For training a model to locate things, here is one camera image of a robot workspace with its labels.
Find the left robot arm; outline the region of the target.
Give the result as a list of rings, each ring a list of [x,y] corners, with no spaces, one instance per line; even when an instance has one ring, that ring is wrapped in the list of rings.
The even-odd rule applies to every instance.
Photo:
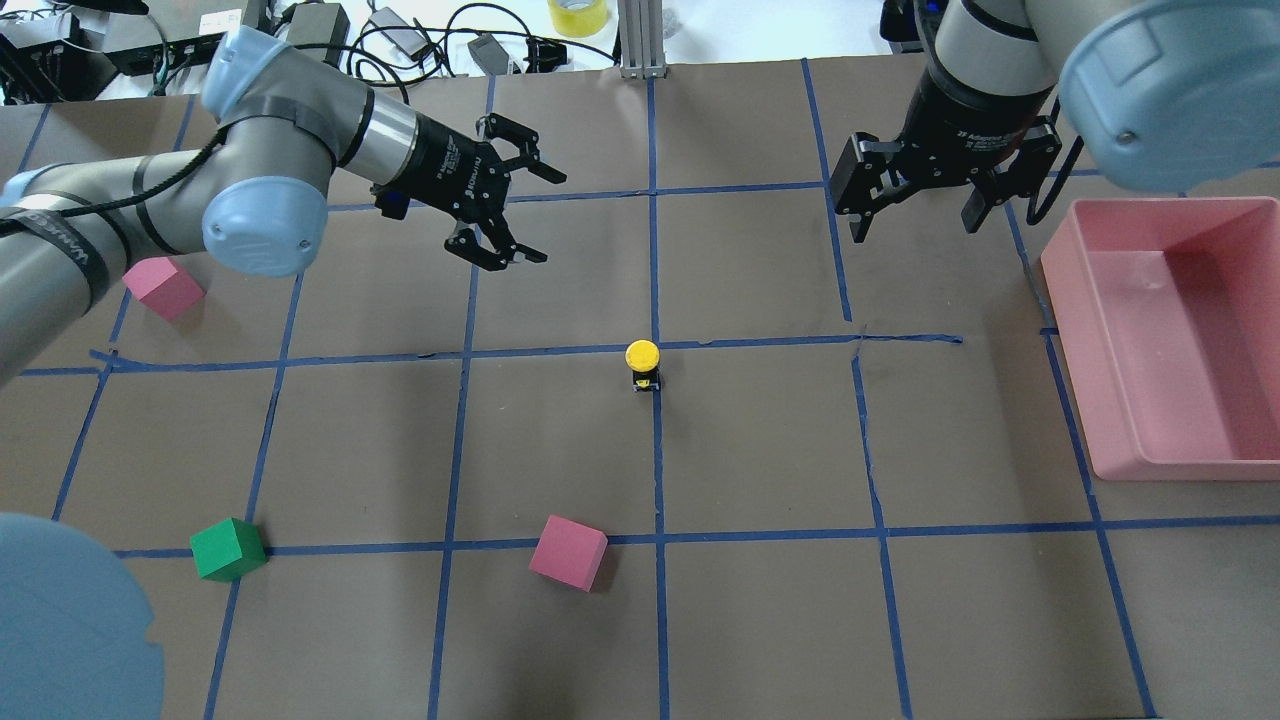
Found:
[[[200,94],[218,131],[200,150],[50,164],[3,188],[3,379],[24,370],[140,261],[205,251],[248,275],[317,256],[337,170],[385,217],[412,201],[454,219],[445,249],[489,272],[517,255],[511,177],[561,184],[538,132],[495,113],[468,137],[404,100],[248,27],[225,33]],[[154,611],[113,551],[82,530],[3,514],[3,716],[156,719]]]

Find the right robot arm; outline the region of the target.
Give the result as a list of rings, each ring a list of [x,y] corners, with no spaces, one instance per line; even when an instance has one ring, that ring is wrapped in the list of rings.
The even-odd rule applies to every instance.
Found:
[[[887,1],[881,29],[925,69],[897,136],[851,135],[831,172],[855,243],[883,209],[963,186],[966,232],[1012,199],[1037,225],[1083,154],[1157,193],[1277,156],[1275,1]]]

